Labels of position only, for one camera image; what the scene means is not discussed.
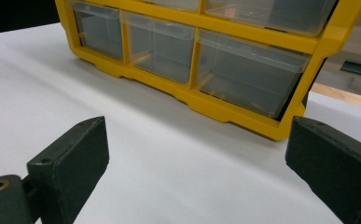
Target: storage organizer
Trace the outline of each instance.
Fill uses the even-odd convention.
[[[288,137],[294,116],[303,115],[324,59],[341,49],[361,14],[361,1],[353,0],[56,5],[76,56],[168,92],[210,118],[277,140]]]

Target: plastic container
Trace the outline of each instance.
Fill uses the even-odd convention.
[[[195,27],[123,12],[131,62],[179,83],[189,80]]]
[[[208,15],[301,35],[318,35],[336,0],[206,0]]]
[[[309,55],[200,30],[200,91],[276,119]]]
[[[79,1],[74,1],[72,8],[76,15],[81,45],[121,60],[119,10]]]
[[[196,11],[198,10],[199,0],[143,0],[144,2],[154,3],[164,7],[171,7],[179,10]]]

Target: white table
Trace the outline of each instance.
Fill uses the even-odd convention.
[[[105,116],[111,161],[76,223],[340,223],[272,142],[75,57],[60,24],[0,34],[0,175]],[[306,117],[361,141],[361,107],[310,94]]]

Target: yellow storage rack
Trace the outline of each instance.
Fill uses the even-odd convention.
[[[55,0],[62,27],[69,47],[73,53],[114,77],[138,80],[146,85],[165,91],[178,100],[185,102],[192,110],[221,122],[233,122],[253,132],[271,139],[281,140],[289,136],[292,118],[305,112],[303,100],[317,75],[325,58],[340,51],[349,33],[361,14],[361,0],[338,0],[334,10],[320,35],[306,36],[284,33],[277,30],[256,27],[223,18],[206,15],[206,0],[200,0],[198,10],[185,11],[154,5],[141,0],[87,0],[85,3],[113,7],[119,12],[131,12],[160,20],[174,21],[195,27],[194,46],[190,66],[189,82],[178,83],[168,78],[156,76],[139,69],[132,63],[127,24],[122,22],[123,55],[117,60],[82,45],[77,28],[75,11],[68,0]],[[200,91],[196,85],[198,58],[201,43],[198,42],[199,30],[210,30],[235,36],[250,42],[267,46],[291,49],[311,55],[310,60],[289,96],[284,112],[278,119],[272,119],[244,107],[229,103]]]

